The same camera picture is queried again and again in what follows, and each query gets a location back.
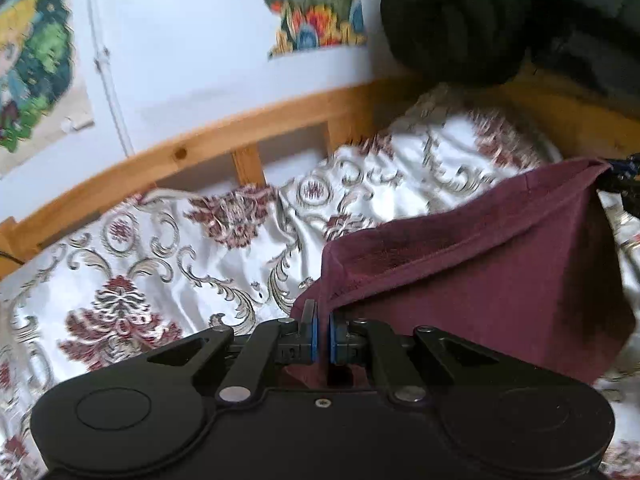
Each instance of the screw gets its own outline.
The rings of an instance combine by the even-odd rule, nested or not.
[[[396,399],[402,402],[419,402],[427,396],[427,392],[420,386],[403,386],[394,393]]]
[[[225,402],[245,402],[251,397],[251,391],[244,386],[228,386],[220,390],[218,396]]]

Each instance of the burgundy garment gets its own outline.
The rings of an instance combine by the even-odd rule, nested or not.
[[[327,244],[296,301],[319,303],[321,360],[331,311],[433,325],[592,383],[633,332],[616,247],[594,182],[608,165],[575,159],[507,179],[450,212],[397,220]],[[311,387],[326,364],[291,367]]]

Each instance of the maroon cloth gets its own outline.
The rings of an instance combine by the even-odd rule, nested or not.
[[[575,159],[507,179],[450,212],[389,222],[330,242],[296,301],[319,303],[321,360],[331,311],[433,325],[592,383],[633,332],[616,247],[594,182],[608,165]],[[324,386],[326,364],[291,367]]]

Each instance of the bed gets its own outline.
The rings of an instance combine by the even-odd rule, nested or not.
[[[29,417],[47,389],[209,326],[247,334],[285,317],[318,278],[329,240],[454,208],[560,153],[640,151],[632,109],[548,78],[523,76],[483,92],[425,88],[413,79],[377,81],[233,117],[140,153],[20,222],[1,223],[0,250],[26,263],[0,260],[0,478],[43,473]],[[398,106],[409,107],[378,131],[377,113]],[[257,143],[314,124],[324,127],[327,160],[268,186]],[[233,192],[155,186],[224,153],[241,184]],[[640,221],[616,197],[602,201],[637,310]],[[613,479],[640,478],[638,337],[596,384],[616,412],[603,464]]]

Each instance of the white wall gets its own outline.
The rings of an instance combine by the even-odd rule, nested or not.
[[[267,53],[279,18],[263,0],[93,1],[122,119],[136,152],[244,110],[402,72],[382,31],[380,0],[362,0],[367,46],[273,60]],[[87,0],[72,0],[96,127],[67,136],[0,180],[0,219],[23,218],[125,156],[92,63],[87,7]],[[317,132],[283,139],[260,146],[267,178],[274,184],[305,171],[323,155]],[[278,156],[279,150],[288,156]],[[163,184],[215,192],[233,187],[235,177],[229,160],[221,158]]]

